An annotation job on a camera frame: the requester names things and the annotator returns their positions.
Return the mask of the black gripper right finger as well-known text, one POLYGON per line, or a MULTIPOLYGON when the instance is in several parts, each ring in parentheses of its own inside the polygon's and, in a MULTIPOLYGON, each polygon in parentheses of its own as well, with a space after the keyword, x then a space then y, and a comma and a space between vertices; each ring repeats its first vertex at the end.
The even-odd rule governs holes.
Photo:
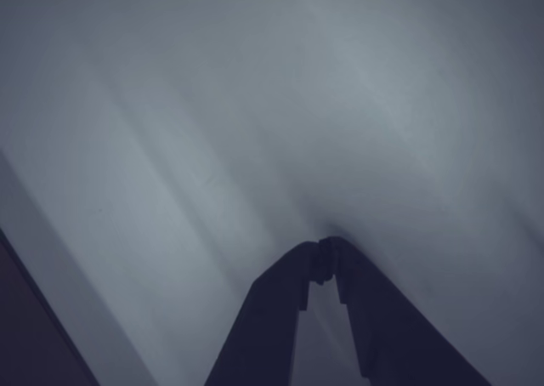
POLYGON ((490 383, 366 255, 341 237, 334 249, 362 377, 372 385, 490 383))

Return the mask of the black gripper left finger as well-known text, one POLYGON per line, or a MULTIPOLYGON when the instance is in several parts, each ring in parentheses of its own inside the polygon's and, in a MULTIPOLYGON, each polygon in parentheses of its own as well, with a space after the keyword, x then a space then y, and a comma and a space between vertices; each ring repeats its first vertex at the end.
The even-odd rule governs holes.
POLYGON ((298 244, 272 263, 251 285, 205 384, 289 385, 310 284, 329 281, 335 268, 323 241, 298 244))

